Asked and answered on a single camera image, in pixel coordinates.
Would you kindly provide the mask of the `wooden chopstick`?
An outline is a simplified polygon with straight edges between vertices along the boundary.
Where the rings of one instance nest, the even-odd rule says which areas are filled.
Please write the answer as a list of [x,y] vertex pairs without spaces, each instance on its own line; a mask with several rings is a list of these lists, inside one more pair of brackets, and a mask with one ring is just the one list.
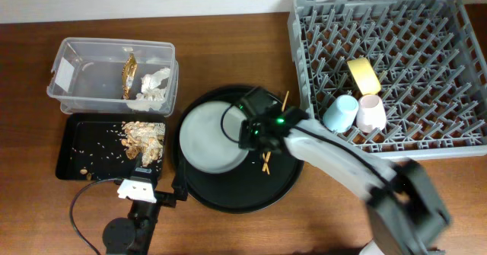
[[289,91],[287,91],[286,94],[285,94],[285,99],[283,100],[282,107],[281,107],[281,111],[282,112],[285,111],[286,104],[287,104],[287,101],[288,101],[288,96],[289,96]]
[[267,175],[270,175],[269,171],[269,159],[270,159],[271,152],[268,151],[266,153],[263,153],[263,168],[262,172],[266,173]]

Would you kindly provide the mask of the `food scraps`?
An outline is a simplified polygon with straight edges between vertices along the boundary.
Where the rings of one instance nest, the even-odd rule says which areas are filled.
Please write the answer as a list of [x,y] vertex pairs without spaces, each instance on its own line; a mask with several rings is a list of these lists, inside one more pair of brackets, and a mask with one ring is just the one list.
[[122,126],[124,136],[121,144],[126,148],[126,156],[134,160],[142,155],[142,166],[148,167],[162,159],[164,153],[164,123],[127,122]]

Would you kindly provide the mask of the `grey round plate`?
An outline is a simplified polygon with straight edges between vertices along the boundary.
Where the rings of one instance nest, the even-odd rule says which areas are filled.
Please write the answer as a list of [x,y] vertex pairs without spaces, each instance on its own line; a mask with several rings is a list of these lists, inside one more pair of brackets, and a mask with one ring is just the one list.
[[180,127],[180,149],[196,169],[221,174],[237,167],[248,151],[238,146],[244,113],[228,102],[209,101],[192,109]]

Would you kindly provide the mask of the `white tissue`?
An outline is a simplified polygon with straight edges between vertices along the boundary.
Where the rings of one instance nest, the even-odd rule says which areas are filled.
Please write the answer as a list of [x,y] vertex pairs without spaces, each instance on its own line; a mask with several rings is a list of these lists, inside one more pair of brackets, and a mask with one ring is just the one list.
[[128,108],[137,111],[159,110],[167,102],[167,88],[162,88],[161,84],[169,76],[170,69],[163,68],[142,77],[141,91],[134,101],[127,103]]

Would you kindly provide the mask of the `light blue plastic cup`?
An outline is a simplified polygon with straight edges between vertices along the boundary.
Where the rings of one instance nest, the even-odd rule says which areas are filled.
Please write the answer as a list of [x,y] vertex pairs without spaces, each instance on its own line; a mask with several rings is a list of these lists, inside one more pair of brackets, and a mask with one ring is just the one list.
[[348,131],[358,112],[358,101],[350,95],[341,95],[323,115],[323,124],[330,131],[343,133]]

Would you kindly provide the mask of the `gold brown snack wrapper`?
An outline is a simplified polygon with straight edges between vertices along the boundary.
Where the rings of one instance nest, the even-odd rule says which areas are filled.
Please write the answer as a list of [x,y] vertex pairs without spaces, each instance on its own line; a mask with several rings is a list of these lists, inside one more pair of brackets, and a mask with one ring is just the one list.
[[135,73],[138,68],[138,63],[136,62],[133,53],[129,54],[125,65],[123,66],[122,72],[122,82],[123,82],[123,99],[129,99],[129,92],[135,79]]

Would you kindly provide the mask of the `pink cup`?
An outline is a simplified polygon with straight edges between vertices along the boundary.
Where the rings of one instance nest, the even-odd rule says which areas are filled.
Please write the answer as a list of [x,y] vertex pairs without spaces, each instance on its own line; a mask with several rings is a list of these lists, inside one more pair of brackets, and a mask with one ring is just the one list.
[[357,127],[366,133],[382,130],[387,124],[387,115],[381,98],[374,94],[364,95],[358,101]]

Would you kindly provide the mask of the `yellow bowl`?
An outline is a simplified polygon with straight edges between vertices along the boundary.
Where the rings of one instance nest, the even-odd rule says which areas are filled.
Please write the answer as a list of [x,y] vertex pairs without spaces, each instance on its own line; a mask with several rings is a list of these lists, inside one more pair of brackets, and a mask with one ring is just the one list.
[[347,66],[352,74],[359,91],[363,95],[375,95],[381,90],[381,85],[378,77],[370,63],[366,58],[358,58],[347,61]]

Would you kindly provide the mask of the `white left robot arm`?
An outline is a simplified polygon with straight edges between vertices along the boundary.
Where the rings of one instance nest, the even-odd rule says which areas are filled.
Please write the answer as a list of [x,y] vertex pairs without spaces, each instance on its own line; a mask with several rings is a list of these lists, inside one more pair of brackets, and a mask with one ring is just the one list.
[[178,201],[187,200],[187,165],[177,166],[171,193],[156,190],[160,170],[156,167],[143,167],[142,155],[137,155],[126,164],[104,167],[102,170],[107,175],[81,188],[71,201],[68,216],[74,232],[93,252],[100,253],[76,225],[74,207],[86,190],[102,183],[114,183],[119,187],[119,198],[130,200],[132,205],[125,218],[115,218],[105,226],[102,234],[105,253],[147,254],[161,208],[174,208]]

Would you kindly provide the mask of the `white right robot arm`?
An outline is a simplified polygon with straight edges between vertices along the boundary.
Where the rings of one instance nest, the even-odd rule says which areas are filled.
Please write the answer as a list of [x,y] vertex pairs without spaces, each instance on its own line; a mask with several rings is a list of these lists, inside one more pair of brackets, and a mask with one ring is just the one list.
[[363,254],[428,254],[450,225],[450,214],[431,178],[417,161],[405,164],[368,154],[333,135],[304,111],[246,107],[239,146],[286,151],[355,194],[365,204],[373,239]]

